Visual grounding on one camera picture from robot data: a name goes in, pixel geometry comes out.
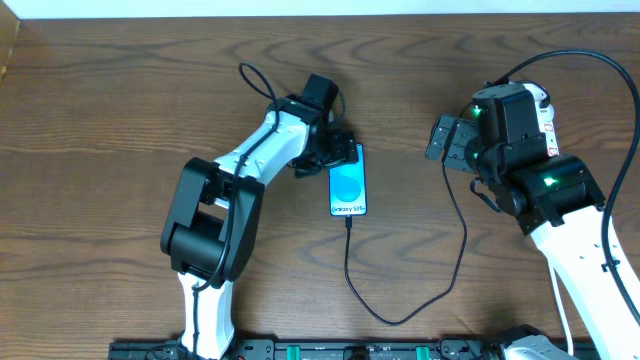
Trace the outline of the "blue Galaxy smartphone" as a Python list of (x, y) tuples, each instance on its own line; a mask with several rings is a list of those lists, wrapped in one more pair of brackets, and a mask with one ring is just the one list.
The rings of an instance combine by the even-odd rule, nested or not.
[(358, 161), (329, 170), (329, 211), (332, 216), (367, 213), (364, 147), (356, 146)]

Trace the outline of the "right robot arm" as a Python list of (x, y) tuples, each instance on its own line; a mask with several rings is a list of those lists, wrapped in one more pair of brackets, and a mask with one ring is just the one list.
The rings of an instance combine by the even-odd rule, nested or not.
[(636, 359), (639, 278), (586, 164), (562, 154), (547, 90), (511, 82), (476, 92), (471, 119), (442, 114), (426, 156), (474, 174), (493, 211), (515, 218), (564, 283), (602, 359)]

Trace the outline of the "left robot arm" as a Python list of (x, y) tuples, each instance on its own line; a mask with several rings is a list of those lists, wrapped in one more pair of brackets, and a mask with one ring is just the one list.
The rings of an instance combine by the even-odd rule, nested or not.
[(160, 240), (184, 292), (183, 357), (220, 359), (230, 347), (233, 286), (253, 252), (264, 193), (276, 175), (291, 166), (303, 178), (357, 161), (353, 133), (339, 128), (331, 110), (343, 100), (340, 93), (276, 98), (233, 151), (185, 164)]

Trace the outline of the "white charger plug adapter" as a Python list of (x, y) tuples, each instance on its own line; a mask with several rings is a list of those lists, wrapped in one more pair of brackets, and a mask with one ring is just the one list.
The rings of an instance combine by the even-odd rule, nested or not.
[(539, 108), (545, 109), (551, 104), (551, 96), (543, 86), (534, 81), (523, 81), (522, 84), (533, 94)]

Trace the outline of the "white power strip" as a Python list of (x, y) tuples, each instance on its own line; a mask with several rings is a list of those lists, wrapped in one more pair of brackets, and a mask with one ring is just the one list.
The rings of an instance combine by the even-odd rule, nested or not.
[(549, 157), (559, 155), (559, 147), (553, 123), (555, 111), (552, 105), (537, 109), (539, 130), (545, 135), (547, 154)]

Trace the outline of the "brown cardboard panel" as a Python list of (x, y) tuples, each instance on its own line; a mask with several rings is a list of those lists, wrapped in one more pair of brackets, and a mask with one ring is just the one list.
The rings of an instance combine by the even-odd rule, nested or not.
[(21, 20), (6, 5), (0, 2), (0, 79), (4, 80), (7, 67), (18, 37)]

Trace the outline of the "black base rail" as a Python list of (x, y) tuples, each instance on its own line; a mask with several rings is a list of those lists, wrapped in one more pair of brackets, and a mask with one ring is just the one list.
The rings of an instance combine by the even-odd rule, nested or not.
[[(108, 360), (189, 359), (176, 340), (114, 342)], [(499, 359), (499, 353), (481, 341), (446, 338), (435, 342), (283, 342), (269, 339), (238, 340), (223, 360), (430, 360)]]

